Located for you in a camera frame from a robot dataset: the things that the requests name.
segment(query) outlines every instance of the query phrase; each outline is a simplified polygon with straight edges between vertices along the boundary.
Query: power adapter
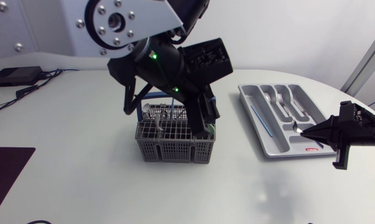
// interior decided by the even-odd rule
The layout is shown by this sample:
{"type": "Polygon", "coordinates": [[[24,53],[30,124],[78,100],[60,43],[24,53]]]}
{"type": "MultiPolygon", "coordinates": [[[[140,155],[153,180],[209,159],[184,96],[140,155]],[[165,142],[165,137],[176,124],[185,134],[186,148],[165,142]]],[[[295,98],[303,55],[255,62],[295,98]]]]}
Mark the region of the power adapter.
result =
{"type": "Polygon", "coordinates": [[[4,68],[0,71],[0,87],[34,85],[41,73],[40,66],[4,68]]]}

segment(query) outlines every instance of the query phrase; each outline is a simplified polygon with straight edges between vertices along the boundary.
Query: white table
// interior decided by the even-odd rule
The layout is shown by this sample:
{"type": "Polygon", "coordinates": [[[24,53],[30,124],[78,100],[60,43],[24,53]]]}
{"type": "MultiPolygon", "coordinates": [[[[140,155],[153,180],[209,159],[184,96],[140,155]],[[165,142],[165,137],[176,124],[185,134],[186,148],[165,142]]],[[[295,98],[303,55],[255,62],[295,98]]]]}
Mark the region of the white table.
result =
{"type": "MultiPolygon", "coordinates": [[[[37,149],[0,223],[375,223],[375,147],[352,147],[347,171],[329,156],[268,159],[241,83],[298,83],[327,117],[357,102],[296,75],[237,70],[212,84],[221,118],[211,162],[148,163],[124,87],[107,71],[65,73],[0,112],[0,146],[37,149]]],[[[16,89],[0,88],[0,103],[16,89]]]]}

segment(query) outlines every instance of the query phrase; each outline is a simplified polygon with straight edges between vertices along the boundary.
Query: gray plastic basket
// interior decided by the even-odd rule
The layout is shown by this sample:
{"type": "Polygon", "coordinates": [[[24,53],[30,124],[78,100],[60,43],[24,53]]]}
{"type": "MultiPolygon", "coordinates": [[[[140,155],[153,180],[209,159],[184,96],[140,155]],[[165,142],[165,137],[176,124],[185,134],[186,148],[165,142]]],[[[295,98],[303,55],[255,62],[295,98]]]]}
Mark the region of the gray plastic basket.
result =
{"type": "Polygon", "coordinates": [[[183,105],[150,105],[137,123],[136,141],[146,162],[210,162],[215,134],[202,138],[192,135],[183,105]],[[155,116],[160,114],[158,131],[155,116]]]}

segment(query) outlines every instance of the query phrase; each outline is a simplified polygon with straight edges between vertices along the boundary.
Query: blue basket handle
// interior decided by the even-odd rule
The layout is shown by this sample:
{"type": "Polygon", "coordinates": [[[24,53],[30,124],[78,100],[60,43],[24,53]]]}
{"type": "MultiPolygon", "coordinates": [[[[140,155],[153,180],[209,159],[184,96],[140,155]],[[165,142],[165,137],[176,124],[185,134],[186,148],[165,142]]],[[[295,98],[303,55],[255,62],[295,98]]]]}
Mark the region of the blue basket handle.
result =
{"type": "MultiPolygon", "coordinates": [[[[149,99],[156,99],[156,98],[171,98],[170,95],[162,92],[162,91],[158,91],[158,92],[152,92],[152,93],[148,93],[146,94],[142,100],[149,100],[149,99]]],[[[141,122],[143,120],[143,112],[142,112],[142,102],[140,102],[136,108],[136,111],[137,111],[137,120],[139,122],[141,122]]]]}

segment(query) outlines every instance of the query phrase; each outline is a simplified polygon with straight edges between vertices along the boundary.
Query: gray cutlery tray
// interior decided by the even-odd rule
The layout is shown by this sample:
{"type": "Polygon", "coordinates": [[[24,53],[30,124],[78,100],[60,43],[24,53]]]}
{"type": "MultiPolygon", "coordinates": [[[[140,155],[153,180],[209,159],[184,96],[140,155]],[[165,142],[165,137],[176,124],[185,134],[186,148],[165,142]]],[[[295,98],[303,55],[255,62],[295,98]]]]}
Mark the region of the gray cutlery tray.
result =
{"type": "Polygon", "coordinates": [[[325,121],[326,118],[318,106],[310,99],[301,86],[296,84],[269,84],[269,85],[245,85],[238,86],[240,100],[247,111],[251,122],[261,140],[262,148],[267,157],[293,157],[293,156],[319,156],[335,154],[330,146],[321,148],[316,142],[301,137],[292,129],[292,121],[296,120],[302,130],[325,121]],[[282,95],[285,106],[289,110],[287,115],[281,107],[277,94],[282,95]],[[306,112],[304,115],[294,103],[306,112]],[[269,135],[259,118],[251,108],[255,107],[273,134],[269,135]]]}

